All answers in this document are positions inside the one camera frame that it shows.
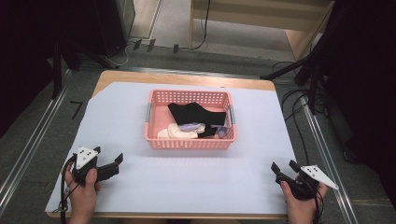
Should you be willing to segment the lavender sock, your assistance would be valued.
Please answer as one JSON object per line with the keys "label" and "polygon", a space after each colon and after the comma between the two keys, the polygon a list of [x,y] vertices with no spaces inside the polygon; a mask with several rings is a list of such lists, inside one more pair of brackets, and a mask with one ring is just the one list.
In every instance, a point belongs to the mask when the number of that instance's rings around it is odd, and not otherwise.
{"label": "lavender sock", "polygon": [[[226,136],[229,128],[226,126],[220,126],[220,125],[211,125],[210,126],[211,130],[215,131],[215,134],[219,138],[223,138]],[[188,123],[188,124],[182,124],[179,125],[179,129],[182,132],[196,132],[196,133],[204,133],[205,132],[205,125],[203,123]]]}

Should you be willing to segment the person's right hand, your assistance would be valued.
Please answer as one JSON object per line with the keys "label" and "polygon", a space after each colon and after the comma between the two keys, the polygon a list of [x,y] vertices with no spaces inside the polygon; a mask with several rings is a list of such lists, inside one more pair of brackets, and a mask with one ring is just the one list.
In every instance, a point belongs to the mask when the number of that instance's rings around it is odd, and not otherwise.
{"label": "person's right hand", "polygon": [[323,183],[318,184],[318,198],[316,200],[300,201],[291,192],[286,181],[280,182],[285,203],[289,224],[314,224],[314,219],[318,216],[319,199],[323,199],[328,191],[328,187]]}

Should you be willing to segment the black metal stand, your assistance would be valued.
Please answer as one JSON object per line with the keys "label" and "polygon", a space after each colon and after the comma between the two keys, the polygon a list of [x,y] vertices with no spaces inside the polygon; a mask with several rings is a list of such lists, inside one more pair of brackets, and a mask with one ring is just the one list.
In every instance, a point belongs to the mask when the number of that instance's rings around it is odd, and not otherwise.
{"label": "black metal stand", "polygon": [[106,62],[92,51],[84,48],[79,43],[64,37],[59,37],[54,42],[52,48],[52,99],[55,99],[63,89],[62,61],[65,61],[66,65],[73,70],[78,70],[81,67],[81,62],[77,56],[77,52],[82,52],[104,68],[114,69],[114,66],[110,63]]}

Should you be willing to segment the pink plastic basket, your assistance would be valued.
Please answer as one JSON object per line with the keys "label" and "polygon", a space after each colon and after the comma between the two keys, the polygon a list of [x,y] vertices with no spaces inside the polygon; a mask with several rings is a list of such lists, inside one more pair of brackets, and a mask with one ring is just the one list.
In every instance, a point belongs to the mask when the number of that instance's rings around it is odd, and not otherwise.
{"label": "pink plastic basket", "polygon": [[[211,112],[225,112],[229,128],[223,138],[217,135],[194,139],[159,139],[159,131],[176,123],[168,105],[197,103]],[[154,149],[226,149],[237,138],[233,102],[227,91],[153,90],[149,94],[144,136]]]}

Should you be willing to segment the person's left hand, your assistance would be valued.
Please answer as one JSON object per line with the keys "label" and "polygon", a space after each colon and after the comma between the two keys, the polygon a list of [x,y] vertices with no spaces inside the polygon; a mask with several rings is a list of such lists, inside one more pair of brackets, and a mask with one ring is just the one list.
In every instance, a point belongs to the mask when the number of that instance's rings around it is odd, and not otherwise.
{"label": "person's left hand", "polygon": [[71,202],[71,216],[68,224],[90,224],[97,201],[97,191],[101,188],[96,183],[97,171],[92,168],[86,175],[85,185],[79,185],[71,172],[69,164],[65,172],[65,182],[73,192],[69,195]]}

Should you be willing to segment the white table mat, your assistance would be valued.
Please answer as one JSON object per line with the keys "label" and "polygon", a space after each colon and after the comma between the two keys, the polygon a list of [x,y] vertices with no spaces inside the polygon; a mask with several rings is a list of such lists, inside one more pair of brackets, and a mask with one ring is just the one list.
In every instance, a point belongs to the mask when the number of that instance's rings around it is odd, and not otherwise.
{"label": "white table mat", "polygon": [[289,174],[294,152],[275,91],[231,89],[236,139],[225,149],[153,149],[144,123],[153,84],[114,82],[88,102],[73,149],[99,147],[100,164],[122,156],[103,182],[98,216],[285,214],[271,165]]}

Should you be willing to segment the black sock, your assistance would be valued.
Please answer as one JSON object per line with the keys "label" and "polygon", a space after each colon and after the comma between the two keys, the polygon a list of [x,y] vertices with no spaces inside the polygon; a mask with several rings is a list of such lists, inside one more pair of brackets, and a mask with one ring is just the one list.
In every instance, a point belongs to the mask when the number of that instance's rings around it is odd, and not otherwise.
{"label": "black sock", "polygon": [[215,131],[211,130],[211,125],[226,126],[225,112],[211,112],[195,102],[186,105],[171,103],[168,105],[168,108],[176,124],[178,125],[194,122],[203,123],[205,125],[205,132],[199,133],[198,138],[205,138],[216,135]]}

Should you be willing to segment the metal floor rail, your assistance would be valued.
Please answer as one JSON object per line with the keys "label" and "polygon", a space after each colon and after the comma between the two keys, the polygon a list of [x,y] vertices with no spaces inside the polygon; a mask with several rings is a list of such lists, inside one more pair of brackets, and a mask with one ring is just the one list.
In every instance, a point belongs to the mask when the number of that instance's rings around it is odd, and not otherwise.
{"label": "metal floor rail", "polygon": [[338,189],[334,189],[333,193],[340,208],[343,219],[346,224],[359,224],[352,203],[348,197],[345,185],[332,158],[332,153],[330,152],[324,135],[319,127],[317,116],[313,115],[308,108],[308,100],[306,96],[302,97],[301,102],[304,107],[304,115],[310,126],[311,133],[314,136],[318,153],[322,159],[325,170],[331,180],[338,186]]}
{"label": "metal floor rail", "polygon": [[63,87],[52,99],[52,90],[44,89],[0,138],[0,217],[6,212],[23,176],[39,150],[40,144],[55,118],[70,82],[77,71],[63,73]]}

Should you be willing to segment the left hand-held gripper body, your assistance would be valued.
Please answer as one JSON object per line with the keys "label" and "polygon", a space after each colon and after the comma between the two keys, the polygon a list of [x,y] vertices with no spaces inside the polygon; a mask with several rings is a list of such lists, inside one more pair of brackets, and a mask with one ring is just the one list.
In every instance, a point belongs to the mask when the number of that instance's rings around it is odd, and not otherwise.
{"label": "left hand-held gripper body", "polygon": [[120,165],[116,164],[115,162],[98,167],[97,160],[99,154],[93,151],[93,149],[87,147],[78,148],[78,153],[76,154],[77,158],[75,160],[75,168],[72,171],[74,179],[77,183],[84,185],[87,173],[91,169],[95,169],[97,171],[97,177],[95,180],[96,183],[108,180],[112,176],[119,173]]}

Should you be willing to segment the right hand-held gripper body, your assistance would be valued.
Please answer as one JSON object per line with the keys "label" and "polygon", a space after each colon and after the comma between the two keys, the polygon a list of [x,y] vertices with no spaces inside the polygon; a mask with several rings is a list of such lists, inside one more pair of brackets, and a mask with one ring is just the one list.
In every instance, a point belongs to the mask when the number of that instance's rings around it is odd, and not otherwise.
{"label": "right hand-held gripper body", "polygon": [[292,195],[300,201],[314,199],[317,195],[318,184],[323,183],[332,189],[339,187],[317,166],[301,166],[301,172],[295,178],[282,173],[276,176],[276,183],[286,181],[291,189]]}

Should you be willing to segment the black tripod stand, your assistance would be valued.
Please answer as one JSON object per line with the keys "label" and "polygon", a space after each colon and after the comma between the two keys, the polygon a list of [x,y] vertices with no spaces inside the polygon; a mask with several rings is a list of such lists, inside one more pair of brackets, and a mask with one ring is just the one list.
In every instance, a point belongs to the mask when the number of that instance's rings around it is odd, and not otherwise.
{"label": "black tripod stand", "polygon": [[318,88],[318,77],[321,67],[321,60],[325,56],[326,48],[329,47],[331,42],[333,41],[333,38],[337,31],[337,27],[343,22],[349,10],[350,7],[340,6],[338,11],[332,12],[332,20],[330,25],[326,27],[324,34],[319,39],[318,43],[314,46],[313,50],[307,56],[278,71],[273,72],[272,74],[260,76],[260,79],[273,80],[274,78],[281,77],[296,68],[300,68],[300,71],[294,78],[294,82],[298,86],[302,86],[306,83],[308,79],[311,79],[307,102],[308,108],[310,109],[311,113],[316,114],[315,97]]}

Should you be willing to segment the dark cabinet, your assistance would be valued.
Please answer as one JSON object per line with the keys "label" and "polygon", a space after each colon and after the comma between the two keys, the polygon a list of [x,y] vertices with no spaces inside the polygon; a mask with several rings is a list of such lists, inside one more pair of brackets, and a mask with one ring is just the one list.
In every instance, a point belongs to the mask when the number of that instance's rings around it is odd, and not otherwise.
{"label": "dark cabinet", "polygon": [[98,49],[112,56],[124,49],[135,18],[134,0],[92,0]]}

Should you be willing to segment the cream sock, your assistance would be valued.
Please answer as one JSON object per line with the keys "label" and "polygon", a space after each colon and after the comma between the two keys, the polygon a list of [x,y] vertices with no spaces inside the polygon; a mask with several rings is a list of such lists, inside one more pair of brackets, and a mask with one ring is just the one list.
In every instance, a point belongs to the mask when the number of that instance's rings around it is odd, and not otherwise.
{"label": "cream sock", "polygon": [[198,137],[198,133],[182,132],[178,124],[171,123],[166,129],[159,131],[157,137],[159,139],[194,139]]}

